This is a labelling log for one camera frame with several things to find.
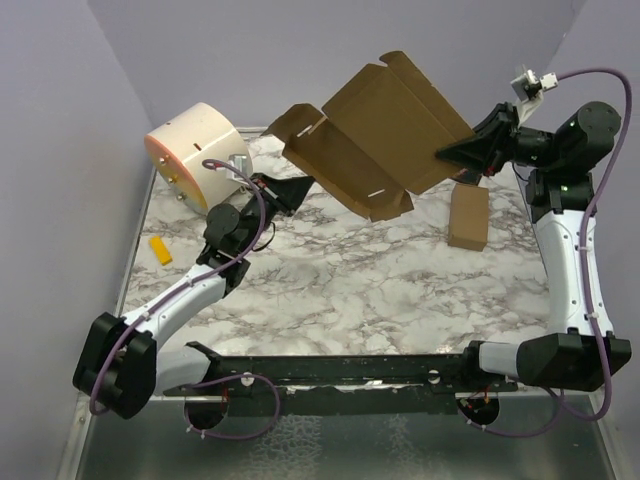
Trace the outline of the brown cardboard box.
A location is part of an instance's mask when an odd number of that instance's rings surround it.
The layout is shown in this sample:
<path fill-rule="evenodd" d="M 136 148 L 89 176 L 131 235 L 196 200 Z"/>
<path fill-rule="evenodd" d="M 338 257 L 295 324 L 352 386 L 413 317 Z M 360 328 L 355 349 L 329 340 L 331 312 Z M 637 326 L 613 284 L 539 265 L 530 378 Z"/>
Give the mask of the brown cardboard box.
<path fill-rule="evenodd" d="M 332 197 L 378 222 L 411 211 L 412 196 L 457 174 L 435 153 L 473 130 L 404 52 L 391 51 L 322 108 L 295 104 L 266 132 Z"/>

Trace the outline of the yellow rectangular block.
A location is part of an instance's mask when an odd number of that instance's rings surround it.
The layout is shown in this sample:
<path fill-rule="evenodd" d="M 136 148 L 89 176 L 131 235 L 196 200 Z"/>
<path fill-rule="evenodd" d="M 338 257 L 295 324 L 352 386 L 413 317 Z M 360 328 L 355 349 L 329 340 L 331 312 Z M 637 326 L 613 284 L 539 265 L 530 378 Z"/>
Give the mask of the yellow rectangular block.
<path fill-rule="evenodd" d="M 172 255 L 161 237 L 151 237 L 149 245 L 161 265 L 165 266 L 173 261 Z"/>

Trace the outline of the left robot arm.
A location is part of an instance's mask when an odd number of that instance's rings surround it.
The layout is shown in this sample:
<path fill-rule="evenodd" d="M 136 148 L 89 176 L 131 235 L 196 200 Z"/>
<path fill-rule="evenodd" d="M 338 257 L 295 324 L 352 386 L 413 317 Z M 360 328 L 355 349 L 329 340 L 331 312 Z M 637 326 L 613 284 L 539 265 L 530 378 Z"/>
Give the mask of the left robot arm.
<path fill-rule="evenodd" d="M 121 317 L 103 313 L 93 321 L 72 379 L 89 396 L 92 414 L 129 419 L 140 412 L 156 390 L 161 347 L 240 285 L 263 230 L 276 215 L 293 215 L 313 184 L 311 176 L 252 175 L 253 195 L 242 209 L 222 203 L 209 210 L 204 248 L 177 283 Z"/>

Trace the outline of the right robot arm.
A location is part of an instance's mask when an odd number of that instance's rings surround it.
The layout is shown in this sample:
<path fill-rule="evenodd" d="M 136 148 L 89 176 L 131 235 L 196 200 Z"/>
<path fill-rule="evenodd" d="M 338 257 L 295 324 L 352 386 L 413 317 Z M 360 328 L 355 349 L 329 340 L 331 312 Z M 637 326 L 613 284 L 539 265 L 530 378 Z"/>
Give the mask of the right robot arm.
<path fill-rule="evenodd" d="M 580 107 L 555 132 L 520 123 L 510 103 L 497 105 L 472 136 L 436 156 L 492 176 L 507 162 L 528 166 L 524 199 L 547 275 L 545 335 L 520 344 L 473 342 L 459 367 L 461 383 L 481 391 L 496 374 L 525 385 L 592 392 L 631 358 L 602 304 L 595 258 L 592 169 L 614 147 L 621 117 L 610 105 Z"/>

